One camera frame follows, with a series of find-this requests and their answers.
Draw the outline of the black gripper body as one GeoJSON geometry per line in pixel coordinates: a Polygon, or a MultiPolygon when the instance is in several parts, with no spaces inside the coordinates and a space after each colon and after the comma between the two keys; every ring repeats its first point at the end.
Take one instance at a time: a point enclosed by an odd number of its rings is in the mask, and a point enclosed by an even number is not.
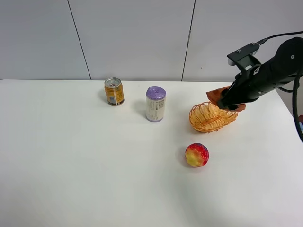
{"type": "Polygon", "coordinates": [[[255,68],[243,82],[235,81],[227,95],[229,100],[233,104],[250,103],[274,90],[277,82],[272,70],[272,63],[272,61],[267,61],[255,68]]]}

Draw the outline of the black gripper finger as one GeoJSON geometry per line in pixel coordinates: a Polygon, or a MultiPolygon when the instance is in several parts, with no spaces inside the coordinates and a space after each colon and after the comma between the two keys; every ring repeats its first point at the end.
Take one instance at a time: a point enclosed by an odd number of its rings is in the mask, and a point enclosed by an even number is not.
{"type": "Polygon", "coordinates": [[[230,100],[229,97],[227,96],[229,93],[229,86],[223,87],[219,89],[219,98],[216,101],[217,106],[220,109],[225,109],[225,110],[236,110],[237,105],[233,104],[230,100]]]}

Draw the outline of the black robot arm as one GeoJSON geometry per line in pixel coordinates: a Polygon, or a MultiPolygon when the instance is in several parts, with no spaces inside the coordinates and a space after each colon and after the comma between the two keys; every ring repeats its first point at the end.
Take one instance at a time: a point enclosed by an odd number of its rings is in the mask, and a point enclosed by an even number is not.
{"type": "Polygon", "coordinates": [[[260,96],[291,81],[303,67],[303,39],[294,37],[283,42],[272,57],[261,63],[254,54],[259,43],[248,44],[227,55],[241,71],[229,88],[225,88],[216,105],[221,109],[236,110],[238,105],[256,101],[260,96]]]}

